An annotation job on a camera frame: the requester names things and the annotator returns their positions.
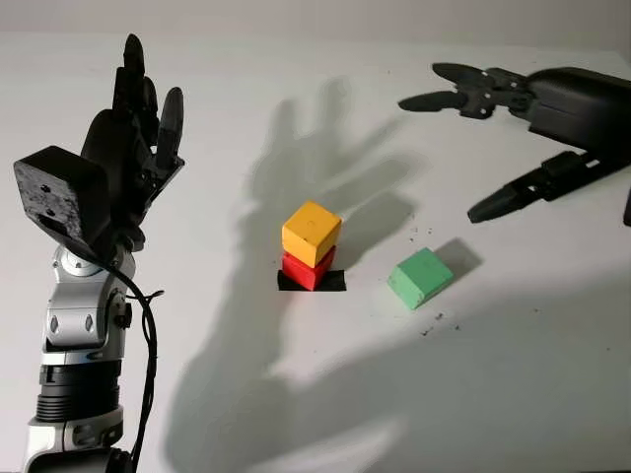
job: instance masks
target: white surface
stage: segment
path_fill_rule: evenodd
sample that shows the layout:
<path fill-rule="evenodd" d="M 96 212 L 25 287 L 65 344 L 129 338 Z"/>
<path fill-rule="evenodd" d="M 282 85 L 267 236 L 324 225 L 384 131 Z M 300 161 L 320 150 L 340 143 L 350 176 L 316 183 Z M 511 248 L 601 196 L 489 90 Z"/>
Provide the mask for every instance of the white surface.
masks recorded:
<path fill-rule="evenodd" d="M 137 255 L 140 287 L 167 291 L 154 302 L 160 364 L 142 471 L 631 467 L 631 232 L 621 224 L 631 173 L 474 226 L 473 203 L 564 148 L 506 112 L 480 122 L 395 106 L 447 85 L 429 69 L 437 60 L 631 78 L 619 56 L 142 39 L 160 98 L 184 90 L 187 161 Z M 0 469 L 21 462 L 53 285 L 54 243 L 23 215 L 11 163 L 52 143 L 81 149 L 110 103 L 123 42 L 0 35 Z M 308 197 L 346 218 L 346 293 L 275 289 L 280 225 Z M 442 251 L 451 264 L 476 259 L 461 260 L 462 246 L 481 264 L 405 310 L 386 287 L 390 269 L 454 239 Z M 145 357 L 135 324 L 121 379 L 126 447 Z"/>
<path fill-rule="evenodd" d="M 0 31 L 264 34 L 631 55 L 628 0 L 3 0 Z"/>

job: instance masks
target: wire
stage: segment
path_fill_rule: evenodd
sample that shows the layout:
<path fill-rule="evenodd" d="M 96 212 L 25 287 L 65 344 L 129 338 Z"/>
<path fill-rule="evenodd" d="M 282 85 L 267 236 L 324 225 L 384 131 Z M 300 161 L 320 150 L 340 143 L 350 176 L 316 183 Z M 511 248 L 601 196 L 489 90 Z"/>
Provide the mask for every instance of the wire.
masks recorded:
<path fill-rule="evenodd" d="M 89 261 L 97 266 L 104 268 L 117 279 L 119 279 L 129 291 L 133 293 L 133 296 L 128 296 L 129 299 L 137 300 L 142 306 L 142 332 L 147 342 L 147 374 L 145 376 L 145 387 L 142 395 L 142 405 L 140 409 L 140 420 L 138 422 L 138 434 L 136 436 L 136 442 L 131 450 L 131 461 L 133 465 L 133 471 L 138 469 L 138 461 L 140 460 L 140 452 L 142 451 L 142 443 L 145 438 L 145 429 L 147 427 L 147 421 L 151 414 L 151 408 L 154 403 L 154 386 L 156 378 L 156 370 L 158 366 L 158 336 L 156 332 L 156 321 L 154 314 L 151 311 L 149 304 L 152 299 L 164 294 L 164 291 L 156 291 L 150 296 L 145 296 L 142 291 L 136 286 L 136 284 L 126 274 L 119 271 L 117 268 L 104 264 L 101 261 L 86 257 L 84 255 L 81 258 Z"/>

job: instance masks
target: screw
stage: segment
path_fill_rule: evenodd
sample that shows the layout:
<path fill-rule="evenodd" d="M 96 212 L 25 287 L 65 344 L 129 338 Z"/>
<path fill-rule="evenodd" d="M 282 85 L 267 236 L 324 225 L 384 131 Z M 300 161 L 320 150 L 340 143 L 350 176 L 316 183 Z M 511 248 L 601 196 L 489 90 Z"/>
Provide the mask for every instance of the screw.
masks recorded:
<path fill-rule="evenodd" d="M 57 317 L 54 315 L 50 319 L 50 331 L 52 333 L 57 333 L 57 331 L 59 331 L 59 320 L 57 320 Z"/>

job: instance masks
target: block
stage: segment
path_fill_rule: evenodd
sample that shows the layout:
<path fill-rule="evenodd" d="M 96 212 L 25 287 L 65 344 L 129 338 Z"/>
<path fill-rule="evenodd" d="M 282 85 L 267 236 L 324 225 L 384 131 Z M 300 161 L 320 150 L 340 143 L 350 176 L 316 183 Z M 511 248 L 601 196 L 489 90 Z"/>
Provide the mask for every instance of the block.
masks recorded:
<path fill-rule="evenodd" d="M 283 249 L 315 268 L 335 246 L 342 219 L 315 202 L 306 202 L 283 225 Z"/>
<path fill-rule="evenodd" d="M 388 285 L 410 308 L 426 302 L 452 279 L 454 273 L 430 249 L 423 248 L 397 265 Z"/>
<path fill-rule="evenodd" d="M 335 256 L 335 246 L 324 256 L 322 261 L 315 267 L 310 268 L 300 259 L 292 254 L 283 253 L 283 274 L 300 284 L 303 288 L 313 291 L 324 277 L 328 268 L 331 267 Z"/>

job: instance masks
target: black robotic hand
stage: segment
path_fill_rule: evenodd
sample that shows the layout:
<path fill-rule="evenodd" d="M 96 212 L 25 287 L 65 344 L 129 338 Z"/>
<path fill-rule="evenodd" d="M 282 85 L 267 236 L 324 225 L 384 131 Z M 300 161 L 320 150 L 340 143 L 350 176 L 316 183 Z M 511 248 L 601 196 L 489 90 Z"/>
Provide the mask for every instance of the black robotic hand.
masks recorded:
<path fill-rule="evenodd" d="M 184 164 L 177 156 L 181 90 L 169 91 L 161 120 L 157 111 L 142 45 L 131 34 L 124 67 L 116 70 L 112 107 L 93 120 L 81 156 L 50 146 L 15 163 L 29 218 L 78 256 L 109 261 L 118 243 L 142 249 L 139 226 Z"/>
<path fill-rule="evenodd" d="M 486 119 L 497 105 L 530 122 L 529 131 L 586 150 L 564 152 L 473 206 L 472 223 L 502 217 L 538 199 L 551 201 L 631 165 L 631 82 L 578 68 L 544 69 L 522 76 L 499 68 L 437 63 L 455 92 L 435 92 L 399 102 L 407 111 L 455 108 Z"/>

